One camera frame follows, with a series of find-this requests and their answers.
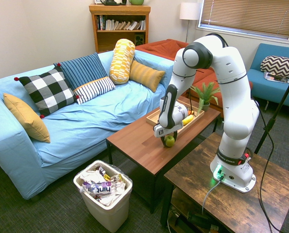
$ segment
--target wall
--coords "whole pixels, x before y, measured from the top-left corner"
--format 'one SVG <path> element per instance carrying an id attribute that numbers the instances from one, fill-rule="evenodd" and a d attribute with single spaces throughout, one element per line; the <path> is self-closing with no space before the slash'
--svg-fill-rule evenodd
<path id="1" fill-rule="evenodd" d="M 239 34 L 236 35 L 234 33 L 233 34 L 222 33 L 218 31 L 204 30 L 204 29 L 199 29 L 199 28 L 196 29 L 195 39 L 205 36 L 209 33 L 220 34 L 225 39 L 228 46 L 237 48 L 242 56 L 242 59 L 244 61 L 244 64 L 247 70 L 251 66 L 252 60 L 255 56 L 256 50 L 260 43 L 289 47 L 289 43 L 285 43 L 285 42 L 282 43 L 282 42 L 278 42 L 277 40 L 270 40 L 270 39 L 265 40 L 265 39 L 257 38 L 256 36 L 247 37 L 247 36 L 242 36 Z"/>
<path id="2" fill-rule="evenodd" d="M 0 0 L 0 78 L 95 51 L 93 0 Z"/>
<path id="3" fill-rule="evenodd" d="M 88 9 L 93 2 L 0 0 L 0 78 L 94 53 L 91 14 Z M 151 6 L 149 42 L 167 38 L 185 41 L 187 20 L 179 19 L 181 2 L 197 0 L 144 1 L 145 5 Z M 188 42 L 210 33 L 195 28 L 196 21 L 190 21 Z M 230 46 L 238 48 L 246 68 L 250 67 L 259 43 L 280 44 L 224 33 L 222 35 Z"/>

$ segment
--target carpet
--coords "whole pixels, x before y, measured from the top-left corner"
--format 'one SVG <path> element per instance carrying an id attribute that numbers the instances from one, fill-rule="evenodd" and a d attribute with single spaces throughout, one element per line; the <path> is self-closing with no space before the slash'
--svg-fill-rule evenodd
<path id="1" fill-rule="evenodd" d="M 265 102 L 263 100 L 258 101 L 264 108 Z M 267 112 L 263 113 L 266 122 L 274 114 L 276 107 L 277 104 L 271 103 Z M 252 151 L 256 149 L 264 133 L 263 128 L 260 116 L 247 145 Z M 202 133 L 202 136 L 209 136 L 212 130 L 213 124 Z M 222 122 L 218 124 L 217 133 L 223 133 Z M 283 106 L 270 135 L 275 142 L 271 162 L 289 171 L 289 107 Z M 200 142 L 199 139 L 195 140 L 196 145 Z M 271 142 L 267 137 L 258 154 L 268 158 L 270 151 Z M 0 168 L 0 233 L 108 233 L 109 231 L 90 214 L 73 183 L 74 176 L 96 159 L 108 163 L 107 154 L 104 151 L 49 185 L 39 194 L 40 200 L 37 202 L 24 200 L 9 177 Z M 113 151 L 113 163 L 127 175 L 131 174 L 137 167 L 117 150 Z M 133 191 L 130 196 L 128 218 L 117 232 L 169 232 L 159 222 L 162 209 L 161 200 L 162 195 L 156 202 L 155 212 L 150 214 L 149 205 Z M 282 230 L 289 233 L 289 212 Z"/>

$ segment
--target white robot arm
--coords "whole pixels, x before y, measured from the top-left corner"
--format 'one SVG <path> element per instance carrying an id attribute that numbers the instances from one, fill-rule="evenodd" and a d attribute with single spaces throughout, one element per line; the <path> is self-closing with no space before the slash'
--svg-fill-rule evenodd
<path id="1" fill-rule="evenodd" d="M 255 184 L 255 176 L 244 151 L 259 112 L 251 100 L 249 81 L 239 51 L 225 47 L 219 35 L 201 37 L 177 52 L 170 84 L 160 102 L 159 124 L 154 127 L 154 135 L 162 137 L 183 127 L 187 109 L 176 100 L 192 85 L 196 69 L 209 67 L 217 76 L 224 113 L 224 133 L 210 169 L 216 180 L 222 173 L 223 183 L 240 192 L 248 192 Z"/>

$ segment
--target trash can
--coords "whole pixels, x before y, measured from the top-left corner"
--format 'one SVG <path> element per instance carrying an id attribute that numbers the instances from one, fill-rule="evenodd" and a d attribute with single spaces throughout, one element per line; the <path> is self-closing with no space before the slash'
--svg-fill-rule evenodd
<path id="1" fill-rule="evenodd" d="M 120 173 L 124 182 L 126 183 L 124 193 L 121 194 L 120 197 L 116 199 L 110 206 L 105 206 L 99 203 L 86 192 L 81 193 L 84 202 L 93 217 L 107 230 L 114 233 L 120 228 L 120 226 L 128 217 L 129 197 L 132 191 L 133 183 L 128 176 L 122 172 L 119 172 L 119 168 L 115 168 L 114 166 L 109 165 L 101 160 L 96 160 L 83 171 L 95 170 L 95 168 L 98 166 L 102 166 L 106 174 L 110 177 Z M 78 190 L 80 190 L 80 187 L 82 187 L 84 182 L 84 180 L 80 178 L 80 175 L 83 171 L 78 173 L 73 179 L 73 182 Z"/>

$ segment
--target banana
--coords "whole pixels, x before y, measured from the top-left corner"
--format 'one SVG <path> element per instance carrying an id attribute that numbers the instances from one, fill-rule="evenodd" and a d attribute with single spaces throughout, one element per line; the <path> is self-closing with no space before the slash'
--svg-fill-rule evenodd
<path id="1" fill-rule="evenodd" d="M 193 115 L 187 116 L 185 119 L 182 120 L 183 125 L 190 123 L 193 120 Z"/>

